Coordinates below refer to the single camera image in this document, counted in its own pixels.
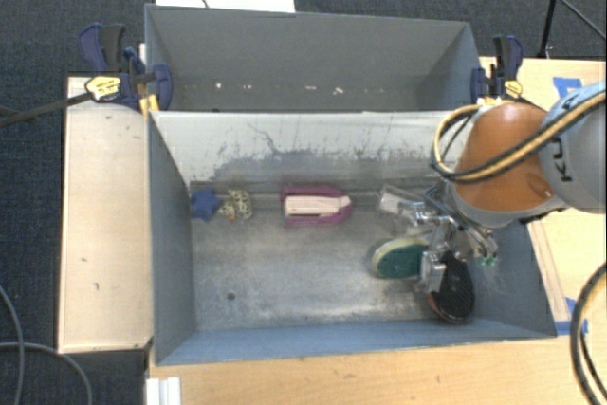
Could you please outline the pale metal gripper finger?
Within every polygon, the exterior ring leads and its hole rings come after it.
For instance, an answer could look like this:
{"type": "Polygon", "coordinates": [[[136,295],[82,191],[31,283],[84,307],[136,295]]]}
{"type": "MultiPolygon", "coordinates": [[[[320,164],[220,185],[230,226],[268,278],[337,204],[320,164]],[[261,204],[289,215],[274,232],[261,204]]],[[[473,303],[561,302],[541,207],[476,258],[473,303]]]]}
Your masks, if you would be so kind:
{"type": "Polygon", "coordinates": [[[423,252],[419,278],[415,289],[423,294],[438,292],[446,272],[446,264],[440,259],[441,255],[433,250],[423,252]]]}
{"type": "Polygon", "coordinates": [[[379,193],[377,209],[392,216],[418,219],[419,214],[425,210],[425,203],[413,193],[384,185],[379,193]]]}

